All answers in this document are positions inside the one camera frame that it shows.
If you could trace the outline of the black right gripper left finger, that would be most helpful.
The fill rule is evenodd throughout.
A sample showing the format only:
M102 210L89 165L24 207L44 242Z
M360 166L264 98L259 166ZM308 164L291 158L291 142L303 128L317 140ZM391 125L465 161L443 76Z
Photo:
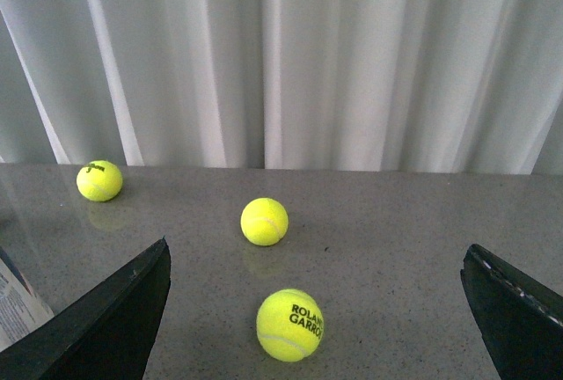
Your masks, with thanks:
M159 239L1 353L3 379L141 379L171 287Z

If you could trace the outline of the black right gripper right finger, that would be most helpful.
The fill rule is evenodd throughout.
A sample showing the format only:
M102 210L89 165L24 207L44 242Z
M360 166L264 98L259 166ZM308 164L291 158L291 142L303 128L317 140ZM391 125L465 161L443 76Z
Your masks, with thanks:
M500 378L561 379L562 296L478 244L460 276Z

